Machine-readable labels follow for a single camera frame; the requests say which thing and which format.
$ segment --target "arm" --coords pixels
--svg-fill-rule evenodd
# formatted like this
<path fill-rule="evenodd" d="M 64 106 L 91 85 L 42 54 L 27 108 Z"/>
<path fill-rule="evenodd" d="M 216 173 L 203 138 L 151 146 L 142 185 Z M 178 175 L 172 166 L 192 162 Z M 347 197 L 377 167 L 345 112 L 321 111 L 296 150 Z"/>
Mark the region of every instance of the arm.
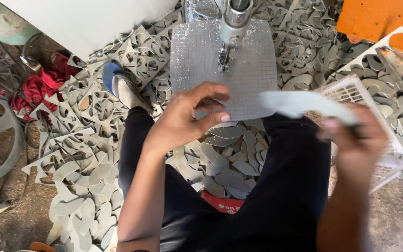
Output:
<path fill-rule="evenodd" d="M 320 252 L 372 251 L 368 235 L 368 193 L 374 166 L 387 137 L 366 106 L 347 104 L 359 117 L 356 134 L 336 119 L 324 122 L 322 135 L 339 146 L 338 181 L 318 223 L 316 246 Z"/>
<path fill-rule="evenodd" d="M 160 230 L 164 214 L 164 157 L 172 149 L 185 145 L 212 126 L 228 121 L 227 112 L 214 112 L 228 100 L 229 89 L 220 83 L 205 82 L 194 89 L 176 93 L 150 129 L 118 223 L 118 251 L 160 250 Z M 194 110 L 210 114 L 195 119 Z"/>

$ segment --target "person's left hand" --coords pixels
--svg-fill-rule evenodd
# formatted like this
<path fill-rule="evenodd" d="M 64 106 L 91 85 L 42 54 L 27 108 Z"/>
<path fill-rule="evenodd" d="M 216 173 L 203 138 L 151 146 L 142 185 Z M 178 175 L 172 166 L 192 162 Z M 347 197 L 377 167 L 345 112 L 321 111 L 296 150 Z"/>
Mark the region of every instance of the person's left hand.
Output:
<path fill-rule="evenodd" d="M 185 145 L 203 134 L 211 127 L 230 120 L 221 103 L 227 101 L 229 88 L 221 83 L 204 82 L 197 87 L 176 93 L 159 120 L 152 126 L 144 141 L 143 149 L 165 155 L 172 149 Z M 197 120 L 194 110 L 209 112 Z"/>

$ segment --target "foot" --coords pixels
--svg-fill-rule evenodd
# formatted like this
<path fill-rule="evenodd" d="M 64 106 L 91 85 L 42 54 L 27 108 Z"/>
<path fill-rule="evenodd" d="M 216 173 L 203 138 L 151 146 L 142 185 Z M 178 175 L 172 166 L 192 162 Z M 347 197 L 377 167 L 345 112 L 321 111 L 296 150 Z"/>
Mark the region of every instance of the foot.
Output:
<path fill-rule="evenodd" d="M 121 68 L 115 63 L 107 63 L 104 66 L 102 80 L 105 83 L 108 91 L 113 94 L 120 102 L 128 109 L 141 107 L 145 109 L 149 115 L 152 115 L 153 110 L 137 92 L 135 85 L 122 74 Z"/>
<path fill-rule="evenodd" d="M 115 74 L 112 80 L 113 93 L 120 102 L 128 109 L 141 107 L 145 109 L 149 115 L 152 115 L 153 110 L 137 92 L 133 83 L 123 74 Z"/>

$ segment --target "green machine part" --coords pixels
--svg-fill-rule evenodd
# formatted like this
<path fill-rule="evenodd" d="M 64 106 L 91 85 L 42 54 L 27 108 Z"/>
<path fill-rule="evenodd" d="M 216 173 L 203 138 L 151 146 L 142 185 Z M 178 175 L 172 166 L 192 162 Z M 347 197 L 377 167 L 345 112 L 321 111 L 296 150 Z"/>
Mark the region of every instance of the green machine part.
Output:
<path fill-rule="evenodd" d="M 24 45 L 40 31 L 13 11 L 0 4 L 0 41 L 10 45 Z"/>

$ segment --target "metal cylinder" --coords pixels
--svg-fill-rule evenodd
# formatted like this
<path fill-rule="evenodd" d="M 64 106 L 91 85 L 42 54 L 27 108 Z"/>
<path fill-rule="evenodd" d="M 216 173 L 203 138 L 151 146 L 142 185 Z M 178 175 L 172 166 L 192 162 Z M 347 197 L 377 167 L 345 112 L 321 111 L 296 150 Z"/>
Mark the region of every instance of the metal cylinder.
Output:
<path fill-rule="evenodd" d="M 236 10 L 232 6 L 233 0 L 228 0 L 227 8 L 225 9 L 225 14 L 223 15 L 223 19 L 227 23 L 228 26 L 234 28 L 241 28 L 248 24 L 248 21 L 251 17 L 251 8 L 253 7 L 253 0 L 249 0 L 249 5 L 244 10 Z"/>
<path fill-rule="evenodd" d="M 232 8 L 242 11 L 248 8 L 250 0 L 232 0 Z"/>

